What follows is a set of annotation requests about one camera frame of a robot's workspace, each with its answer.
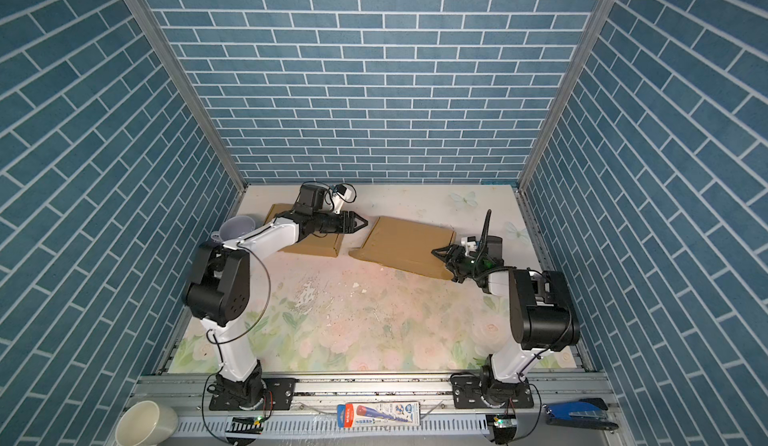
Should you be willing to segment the brown cardboard box stack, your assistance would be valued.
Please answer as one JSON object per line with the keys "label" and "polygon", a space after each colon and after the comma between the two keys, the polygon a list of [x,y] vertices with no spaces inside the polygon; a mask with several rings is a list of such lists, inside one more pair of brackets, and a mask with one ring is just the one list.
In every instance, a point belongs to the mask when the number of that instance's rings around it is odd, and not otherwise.
{"label": "brown cardboard box stack", "polygon": [[453,275],[432,251],[450,246],[454,238],[450,228],[382,216],[363,245],[349,255],[427,278],[451,280]]}

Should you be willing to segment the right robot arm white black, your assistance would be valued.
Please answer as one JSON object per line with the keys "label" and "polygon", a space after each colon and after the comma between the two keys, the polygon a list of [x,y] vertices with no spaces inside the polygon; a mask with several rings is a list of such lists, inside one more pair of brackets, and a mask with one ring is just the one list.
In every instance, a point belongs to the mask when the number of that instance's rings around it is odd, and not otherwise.
{"label": "right robot arm white black", "polygon": [[487,357],[477,377],[457,375],[455,406],[471,408],[531,407],[527,374],[549,353],[560,352],[580,339],[580,327],[565,275],[504,264],[498,236],[465,237],[458,244],[436,248],[432,255],[452,274],[467,279],[486,294],[509,300],[512,339]]}

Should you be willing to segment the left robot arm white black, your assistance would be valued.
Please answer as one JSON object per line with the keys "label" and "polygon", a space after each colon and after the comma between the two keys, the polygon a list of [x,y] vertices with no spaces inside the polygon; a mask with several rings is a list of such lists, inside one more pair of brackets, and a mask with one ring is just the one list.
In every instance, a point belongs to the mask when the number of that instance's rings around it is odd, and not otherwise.
{"label": "left robot arm white black", "polygon": [[260,360],[240,342],[255,328],[242,317],[250,301],[251,263],[263,265],[270,255],[315,234],[346,235],[363,229],[368,221],[343,208],[356,199],[349,183],[305,182],[294,204],[265,225],[198,247],[184,304],[200,321],[219,358],[213,392],[236,410],[271,408]]}

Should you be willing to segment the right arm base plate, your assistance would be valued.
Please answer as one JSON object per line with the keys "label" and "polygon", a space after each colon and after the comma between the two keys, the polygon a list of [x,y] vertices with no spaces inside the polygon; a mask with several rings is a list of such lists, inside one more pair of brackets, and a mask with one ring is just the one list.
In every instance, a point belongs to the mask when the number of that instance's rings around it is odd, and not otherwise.
{"label": "right arm base plate", "polygon": [[507,408],[534,406],[528,382],[504,383],[493,376],[455,373],[449,378],[456,409]]}

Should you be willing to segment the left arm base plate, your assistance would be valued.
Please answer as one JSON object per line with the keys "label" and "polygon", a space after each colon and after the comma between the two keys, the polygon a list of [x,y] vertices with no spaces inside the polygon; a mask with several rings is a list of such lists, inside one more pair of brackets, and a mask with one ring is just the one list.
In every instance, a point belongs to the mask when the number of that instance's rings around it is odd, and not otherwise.
{"label": "left arm base plate", "polygon": [[288,377],[263,378],[260,391],[261,401],[247,406],[245,400],[239,399],[234,393],[226,392],[218,381],[206,387],[210,395],[208,407],[211,411],[287,411],[290,409],[297,380]]}

